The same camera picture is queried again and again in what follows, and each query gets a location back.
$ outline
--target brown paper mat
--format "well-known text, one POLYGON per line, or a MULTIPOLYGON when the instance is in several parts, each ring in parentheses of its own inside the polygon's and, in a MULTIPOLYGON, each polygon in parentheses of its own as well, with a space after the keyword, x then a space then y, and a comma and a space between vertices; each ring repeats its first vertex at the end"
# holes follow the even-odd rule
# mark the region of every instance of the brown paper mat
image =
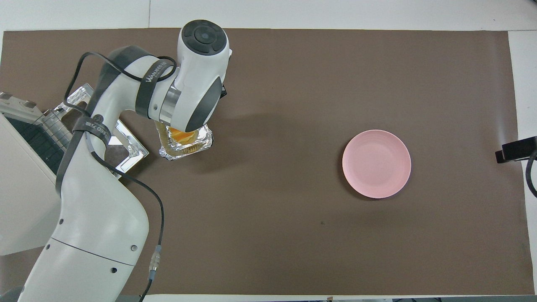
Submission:
MULTIPOLYGON (((211 149, 168 162, 153 122, 122 116, 151 152, 131 174, 166 208, 152 293, 534 293, 520 165, 494 157, 517 139, 506 32, 227 32, 229 95, 211 149), (412 157, 408 184, 384 200, 354 192, 340 163, 354 135, 377 128, 412 157)), ((177 34, 6 32, 0 89, 50 108, 83 52, 174 55, 177 34)), ((78 84, 95 87, 100 66, 89 59, 78 84)), ((159 210, 127 186, 151 223, 124 289, 139 294, 159 210)), ((4 266, 21 284, 15 267, 32 264, 4 266)))

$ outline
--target orange food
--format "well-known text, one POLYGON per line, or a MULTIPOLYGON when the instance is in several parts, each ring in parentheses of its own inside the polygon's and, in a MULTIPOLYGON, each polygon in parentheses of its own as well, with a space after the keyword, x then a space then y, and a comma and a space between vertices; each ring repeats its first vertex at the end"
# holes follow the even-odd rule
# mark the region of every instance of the orange food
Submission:
POLYGON ((194 134, 196 133, 196 131, 192 131, 192 132, 183 132, 183 131, 180 131, 180 130, 177 130, 175 128, 172 128, 170 127, 170 134, 171 134, 171 137, 176 141, 176 142, 184 142, 184 141, 187 141, 189 140, 190 138, 192 138, 194 136, 194 134))

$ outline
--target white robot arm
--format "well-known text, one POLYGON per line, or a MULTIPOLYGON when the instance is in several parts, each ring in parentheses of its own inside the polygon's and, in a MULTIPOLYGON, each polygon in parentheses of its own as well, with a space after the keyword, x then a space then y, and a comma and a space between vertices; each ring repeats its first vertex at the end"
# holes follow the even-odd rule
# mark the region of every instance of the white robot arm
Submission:
POLYGON ((91 118, 80 120, 82 131, 73 135, 58 171, 60 220, 19 301, 112 302, 119 295, 146 241, 148 219, 136 197, 90 152, 104 157, 107 129, 115 127, 124 110, 185 132, 207 122, 231 56, 226 33, 206 20, 189 22, 181 29, 177 51, 176 70, 136 46, 111 53, 114 63, 141 80, 103 66, 86 107, 91 118))

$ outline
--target black cable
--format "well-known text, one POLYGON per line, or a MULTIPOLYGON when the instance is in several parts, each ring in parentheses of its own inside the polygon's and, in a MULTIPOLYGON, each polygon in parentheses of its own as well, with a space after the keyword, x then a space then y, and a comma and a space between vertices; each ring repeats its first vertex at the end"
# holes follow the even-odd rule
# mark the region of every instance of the black cable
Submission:
POLYGON ((533 186, 533 182, 532 182, 532 166, 533 166, 533 161, 535 161, 536 157, 537 157, 537 149, 531 153, 531 155, 528 158, 528 164, 526 165, 526 183, 528 184, 529 191, 535 197, 537 197, 537 190, 533 186))
MULTIPOLYGON (((75 73, 73 74, 72 76, 72 79, 71 79, 71 82, 69 82, 69 86, 67 87, 67 91, 66 91, 66 94, 63 96, 63 104, 67 107, 70 107, 70 108, 73 108, 75 110, 78 110, 80 113, 82 113, 83 115, 89 117, 90 114, 88 111, 86 111, 85 109, 77 106, 77 105, 73 105, 73 104, 69 104, 67 102, 67 98, 69 97, 69 95, 71 94, 71 89, 72 89, 72 86, 75 84, 75 81, 76 81, 76 78, 78 77, 78 73, 80 72, 80 68, 82 67, 82 63, 84 62, 84 59, 90 55, 94 55, 94 56, 97 56, 101 59, 103 59, 106 63, 108 63, 110 66, 112 66, 115 70, 119 71, 120 73, 128 76, 129 78, 133 79, 133 80, 136 80, 138 82, 142 82, 143 79, 140 78, 140 77, 137 77, 133 74, 130 74, 129 72, 125 71, 123 68, 119 67, 114 61, 110 60, 109 58, 101 55, 100 53, 97 53, 97 52, 86 52, 84 53, 80 59, 78 59, 78 64, 76 66, 76 70, 75 70, 75 73)), ((163 81, 167 78, 169 78, 170 76, 173 75, 173 73, 175 73, 175 70, 177 69, 177 62, 169 57, 169 56, 158 56, 157 58, 159 59, 165 59, 165 60, 169 60, 170 62, 173 63, 173 68, 172 70, 167 73, 166 75, 163 75, 161 76, 160 78, 158 78, 157 82, 160 82, 160 81, 163 81)))
POLYGON ((144 300, 144 298, 146 297, 147 295, 147 292, 149 291, 149 288, 151 287, 151 283, 153 283, 153 280, 149 280, 147 281, 147 287, 146 287, 146 290, 144 290, 143 294, 140 296, 140 300, 138 300, 138 302, 142 302, 144 300))
POLYGON ((164 233, 164 205, 162 204, 162 200, 161 198, 158 196, 158 194, 153 191, 153 189, 151 189, 148 185, 142 183, 141 181, 139 181, 138 179, 128 175, 128 174, 125 174, 123 172, 121 172, 120 170, 116 169, 115 167, 113 167, 111 164, 105 162, 102 158, 99 157, 99 155, 97 155, 97 153, 95 151, 93 151, 91 153, 91 156, 93 156, 93 158, 98 161, 101 165, 105 166, 108 170, 114 172, 114 173, 117 173, 121 176, 123 176, 124 178, 132 181, 132 182, 135 182, 137 184, 139 184, 140 186, 144 187, 144 189, 148 190, 149 193, 153 194, 153 196, 155 196, 155 198, 157 199, 158 201, 158 204, 160 205, 161 207, 161 232, 158 236, 158 245, 161 245, 162 243, 162 235, 164 233))

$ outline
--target round plate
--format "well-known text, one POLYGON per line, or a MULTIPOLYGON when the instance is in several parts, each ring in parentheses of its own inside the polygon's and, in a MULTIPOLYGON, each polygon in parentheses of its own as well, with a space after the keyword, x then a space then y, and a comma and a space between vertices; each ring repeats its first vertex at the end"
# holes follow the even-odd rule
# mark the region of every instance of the round plate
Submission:
POLYGON ((410 176, 410 154, 395 135, 368 130, 356 135, 343 152, 343 173, 359 193, 371 198, 392 196, 410 176))

